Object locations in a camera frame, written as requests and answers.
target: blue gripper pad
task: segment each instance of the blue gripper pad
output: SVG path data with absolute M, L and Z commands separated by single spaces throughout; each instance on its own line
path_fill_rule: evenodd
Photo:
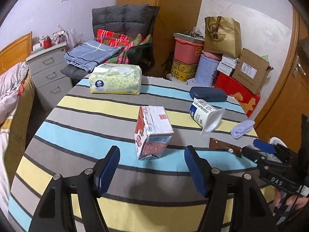
M 253 141 L 253 145 L 256 148 L 259 148 L 260 150 L 262 150 L 263 152 L 266 152 L 266 153 L 274 154 L 276 152 L 275 148 L 272 145 L 270 145 L 266 142 L 263 142 L 259 139 L 255 139 Z
M 208 193 L 208 189 L 206 188 L 206 181 L 209 180 L 210 175 L 208 170 L 211 170 L 211 166 L 207 160 L 201 159 L 198 156 L 197 152 L 192 146 L 188 146 L 184 150 L 184 160 L 186 161 L 197 191 L 206 197 Z
M 101 196 L 109 189 L 119 161 L 120 149 L 117 146 L 112 146 L 105 158 L 97 162 L 100 165 L 98 169 L 96 169 L 94 182 L 97 185 L 98 192 Z

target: qr code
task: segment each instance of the qr code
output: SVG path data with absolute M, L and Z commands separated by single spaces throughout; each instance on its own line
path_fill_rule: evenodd
M 160 119 L 167 119 L 165 114 L 159 114 Z

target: pink container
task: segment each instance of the pink container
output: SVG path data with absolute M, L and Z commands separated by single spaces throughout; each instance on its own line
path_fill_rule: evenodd
M 197 64 L 204 45 L 192 43 L 177 37 L 175 37 L 175 40 L 174 58 L 188 65 Z
M 202 53 L 213 60 L 221 61 L 222 60 L 222 54 L 216 54 L 216 53 L 210 53 L 206 51 L 202 51 Z

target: door frame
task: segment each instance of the door frame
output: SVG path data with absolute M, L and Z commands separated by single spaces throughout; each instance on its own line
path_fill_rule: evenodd
M 295 52 L 297 49 L 297 42 L 298 42 L 298 34 L 299 34 L 299 15 L 296 11 L 296 9 L 293 6 L 293 26 L 292 26 L 292 35 L 291 35 L 291 41 L 289 45 L 288 54 L 285 59 L 284 66 L 282 68 L 282 71 L 280 73 L 280 76 L 278 78 L 278 81 L 272 90 L 271 95 L 269 96 L 268 100 L 266 101 L 265 105 L 262 107 L 259 114 L 254 119 L 255 125 L 254 128 L 256 129 L 259 124 L 263 121 L 263 119 L 266 117 L 267 113 L 270 111 L 274 103 L 276 102 L 286 80 L 288 77 L 288 74 L 291 70 L 291 67 L 293 65 Z

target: red plaid blanket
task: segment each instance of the red plaid blanket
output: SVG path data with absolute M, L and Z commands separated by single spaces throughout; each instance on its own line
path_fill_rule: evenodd
M 151 43 L 151 35 L 148 35 L 146 39 L 142 41 L 141 34 L 138 34 L 136 38 L 123 35 L 120 33 L 109 32 L 106 30 L 98 29 L 97 37 L 95 38 L 96 41 L 99 43 L 111 46 L 111 47 L 118 47 L 118 46 L 125 46 L 122 52 L 116 56 L 112 57 L 111 59 L 105 61 L 105 63 L 109 64 L 129 64 L 128 60 L 128 49 L 133 46 L 139 46 L 142 44 L 150 44 Z

